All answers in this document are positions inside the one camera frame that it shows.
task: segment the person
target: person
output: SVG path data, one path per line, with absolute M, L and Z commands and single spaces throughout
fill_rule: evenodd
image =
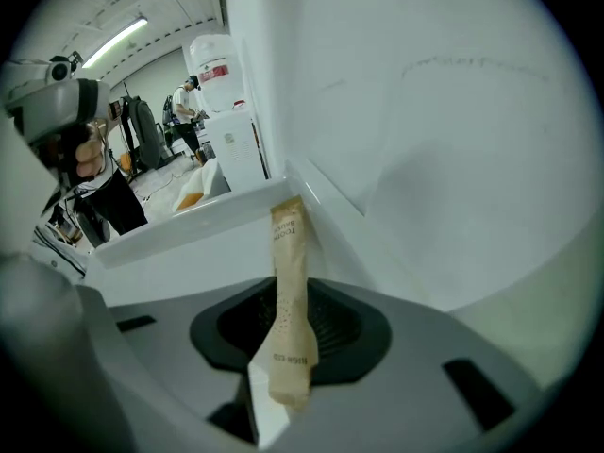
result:
M 184 85 L 179 86 L 174 91 L 174 95 L 172 96 L 172 111 L 176 116 L 177 123 L 174 125 L 173 131 L 189 146 L 193 154 L 199 160 L 199 163 L 203 166 L 204 160 L 199 151 L 199 140 L 197 139 L 191 121 L 197 120 L 202 116 L 207 117 L 208 115 L 203 111 L 197 112 L 189 108 L 189 92 L 196 89 L 198 86 L 199 80 L 197 79 L 197 76 L 190 75 Z
M 119 117 L 105 123 L 88 124 L 91 138 L 75 151 L 79 176 L 94 176 L 77 186 L 78 194 L 91 205 L 99 215 L 111 223 L 120 235 L 147 224 L 144 210 L 136 195 L 128 185 L 119 167 L 113 162 L 101 143 L 101 136 L 107 136 Z

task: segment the white table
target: white table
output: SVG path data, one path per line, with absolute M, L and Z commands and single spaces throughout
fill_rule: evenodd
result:
M 208 143 L 210 141 L 210 139 L 208 138 L 208 133 L 206 132 L 205 129 L 196 131 L 195 134 L 197 135 L 197 140 L 199 141 L 199 144 Z M 175 140 L 172 143 L 172 146 L 170 147 L 170 149 L 172 149 L 172 152 L 175 155 L 177 155 L 178 153 L 182 153 L 183 151 L 185 152 L 185 155 L 187 155 L 187 156 L 193 155 L 193 153 L 191 152 L 191 149 L 185 143 L 185 140 L 183 140 L 182 138 L 178 138 L 177 140 Z

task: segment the floor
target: floor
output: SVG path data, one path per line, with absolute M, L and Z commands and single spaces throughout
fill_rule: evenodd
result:
M 150 170 L 137 176 L 130 182 L 130 188 L 143 206 L 144 215 L 149 223 L 157 222 L 170 216 L 180 189 L 187 183 L 194 170 L 199 168 L 197 160 L 181 155 L 167 166 Z M 117 231 L 109 225 L 110 240 L 119 237 Z M 82 253 L 91 253 L 92 245 L 83 236 L 75 245 Z

